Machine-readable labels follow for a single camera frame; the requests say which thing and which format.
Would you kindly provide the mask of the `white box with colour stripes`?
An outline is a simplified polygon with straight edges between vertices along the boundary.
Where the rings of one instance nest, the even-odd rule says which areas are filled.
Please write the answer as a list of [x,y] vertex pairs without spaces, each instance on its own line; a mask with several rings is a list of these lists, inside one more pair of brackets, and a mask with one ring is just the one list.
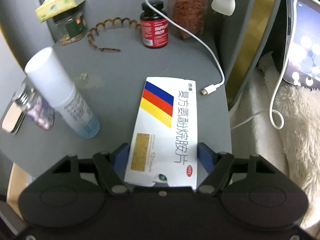
[[133,185],[197,186],[197,95],[194,80],[147,77],[124,180]]

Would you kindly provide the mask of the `candy bottle with metal cap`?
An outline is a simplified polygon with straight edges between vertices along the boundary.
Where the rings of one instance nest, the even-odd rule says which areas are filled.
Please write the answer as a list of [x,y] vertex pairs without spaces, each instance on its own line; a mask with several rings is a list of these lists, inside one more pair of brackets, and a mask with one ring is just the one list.
[[13,94],[12,100],[40,129],[48,131],[53,128],[55,110],[35,88],[23,82]]

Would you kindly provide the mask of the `beige clasp case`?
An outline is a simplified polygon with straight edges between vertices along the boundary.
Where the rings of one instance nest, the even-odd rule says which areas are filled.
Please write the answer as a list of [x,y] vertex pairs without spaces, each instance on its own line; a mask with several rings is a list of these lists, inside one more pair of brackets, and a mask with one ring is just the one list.
[[24,112],[17,103],[12,102],[2,121],[3,131],[9,134],[16,134],[20,129],[23,119]]

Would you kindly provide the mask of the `white spray bottle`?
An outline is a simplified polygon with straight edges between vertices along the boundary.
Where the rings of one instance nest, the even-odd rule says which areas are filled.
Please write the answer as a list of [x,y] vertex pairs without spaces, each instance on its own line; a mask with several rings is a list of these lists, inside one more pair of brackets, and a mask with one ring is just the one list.
[[97,135],[100,123],[66,73],[52,47],[36,53],[24,69],[28,79],[80,137]]

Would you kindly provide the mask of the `grey nightstand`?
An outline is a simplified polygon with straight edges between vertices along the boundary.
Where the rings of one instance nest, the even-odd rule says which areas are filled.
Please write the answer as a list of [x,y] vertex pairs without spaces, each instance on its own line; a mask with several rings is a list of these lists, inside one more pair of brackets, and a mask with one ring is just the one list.
[[[197,90],[221,81],[210,52],[195,40],[170,37],[167,46],[149,49],[143,46],[140,33],[130,34],[129,38],[119,45],[109,45],[121,49],[120,53],[96,51],[86,38],[53,47],[100,122],[100,131],[93,139],[78,136],[60,116],[49,131],[26,119],[15,135],[1,132],[1,152],[38,177],[66,155],[85,159],[131,142],[147,77],[194,80]],[[82,73],[88,74],[87,80],[79,80]]]

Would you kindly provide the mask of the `cream fluffy blanket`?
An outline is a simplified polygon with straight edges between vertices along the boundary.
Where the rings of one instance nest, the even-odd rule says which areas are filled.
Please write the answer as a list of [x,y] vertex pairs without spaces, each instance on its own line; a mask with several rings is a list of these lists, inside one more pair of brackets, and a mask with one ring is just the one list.
[[319,222],[319,90],[282,82],[274,109],[285,120],[279,131],[289,176],[306,193],[308,210],[302,220],[307,229]]

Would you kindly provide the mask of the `red supplement bottle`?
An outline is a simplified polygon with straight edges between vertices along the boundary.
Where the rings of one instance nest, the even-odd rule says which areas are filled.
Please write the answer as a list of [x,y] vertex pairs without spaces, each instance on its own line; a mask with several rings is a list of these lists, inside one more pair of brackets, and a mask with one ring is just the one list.
[[143,12],[140,15],[140,29],[144,46],[152,49],[162,48],[168,44],[168,21],[146,2],[142,3]]

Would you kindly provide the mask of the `glass jar with black lid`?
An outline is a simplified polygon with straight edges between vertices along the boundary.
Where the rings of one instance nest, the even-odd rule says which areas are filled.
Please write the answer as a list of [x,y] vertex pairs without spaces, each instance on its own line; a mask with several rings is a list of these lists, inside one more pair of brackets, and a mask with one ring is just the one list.
[[87,33],[82,5],[69,9],[53,17],[59,31],[59,42],[66,46],[81,40]]

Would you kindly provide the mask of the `white power plug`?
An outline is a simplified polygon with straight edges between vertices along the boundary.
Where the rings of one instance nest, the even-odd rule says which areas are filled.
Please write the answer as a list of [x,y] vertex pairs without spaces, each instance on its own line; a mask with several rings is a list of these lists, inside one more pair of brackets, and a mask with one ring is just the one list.
[[213,0],[211,7],[215,12],[231,16],[235,11],[235,0]]

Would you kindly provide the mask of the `clear bag of red berries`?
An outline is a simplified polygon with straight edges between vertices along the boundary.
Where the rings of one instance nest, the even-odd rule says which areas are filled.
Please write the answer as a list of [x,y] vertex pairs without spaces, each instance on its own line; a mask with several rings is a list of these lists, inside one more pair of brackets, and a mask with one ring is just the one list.
[[170,0],[169,15],[175,23],[199,36],[204,29],[207,4],[208,0]]

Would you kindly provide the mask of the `yellow tissue pack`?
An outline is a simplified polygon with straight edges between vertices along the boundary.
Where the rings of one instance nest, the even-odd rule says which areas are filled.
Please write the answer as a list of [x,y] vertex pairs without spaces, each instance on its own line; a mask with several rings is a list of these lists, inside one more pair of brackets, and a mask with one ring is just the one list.
[[40,23],[57,16],[67,10],[76,8],[85,0],[45,0],[36,10]]

